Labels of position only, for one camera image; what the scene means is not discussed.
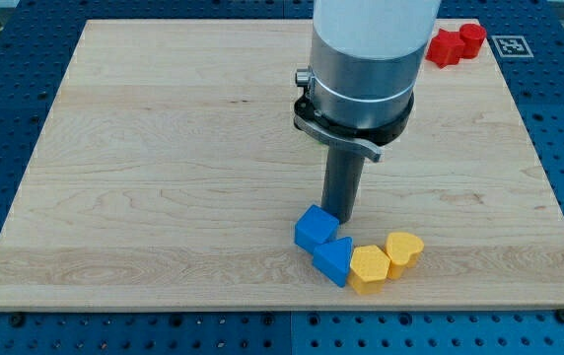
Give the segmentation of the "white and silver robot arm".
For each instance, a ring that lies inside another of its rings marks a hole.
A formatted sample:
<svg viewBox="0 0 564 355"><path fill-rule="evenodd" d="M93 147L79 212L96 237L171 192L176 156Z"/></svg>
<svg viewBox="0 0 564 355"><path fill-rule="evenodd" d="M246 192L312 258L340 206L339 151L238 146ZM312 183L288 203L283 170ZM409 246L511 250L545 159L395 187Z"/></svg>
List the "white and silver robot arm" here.
<svg viewBox="0 0 564 355"><path fill-rule="evenodd" d="M404 129L440 0L317 0L309 65L296 73L299 129L377 162Z"/></svg>

